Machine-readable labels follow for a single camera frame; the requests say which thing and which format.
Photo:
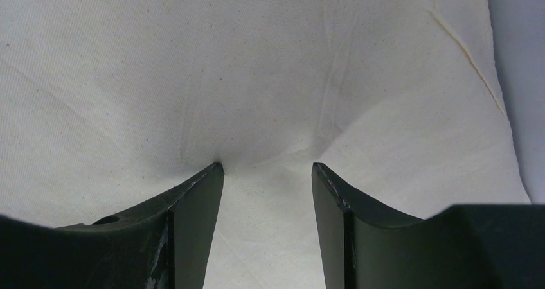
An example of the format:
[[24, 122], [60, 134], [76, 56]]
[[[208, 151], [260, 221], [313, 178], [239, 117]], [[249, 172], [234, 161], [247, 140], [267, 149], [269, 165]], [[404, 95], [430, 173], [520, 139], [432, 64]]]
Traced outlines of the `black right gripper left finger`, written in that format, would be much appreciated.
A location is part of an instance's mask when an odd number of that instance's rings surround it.
[[2, 288], [202, 288], [224, 184], [215, 163], [91, 225], [1, 217]]

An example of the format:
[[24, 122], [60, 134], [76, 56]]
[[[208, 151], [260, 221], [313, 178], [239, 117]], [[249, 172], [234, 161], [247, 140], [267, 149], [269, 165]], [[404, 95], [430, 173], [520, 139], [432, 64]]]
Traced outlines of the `beige wrapping cloth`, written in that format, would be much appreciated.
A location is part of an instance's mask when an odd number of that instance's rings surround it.
[[218, 161], [206, 288], [323, 288], [311, 170], [427, 218], [527, 203], [488, 0], [1, 0], [1, 213], [60, 227]]

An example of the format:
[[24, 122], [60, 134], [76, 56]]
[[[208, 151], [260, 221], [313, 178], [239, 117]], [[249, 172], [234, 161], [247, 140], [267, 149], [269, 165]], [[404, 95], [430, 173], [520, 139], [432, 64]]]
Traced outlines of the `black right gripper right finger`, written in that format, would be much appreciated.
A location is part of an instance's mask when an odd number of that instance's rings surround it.
[[312, 194], [327, 288], [543, 288], [544, 206], [398, 211], [322, 163]]

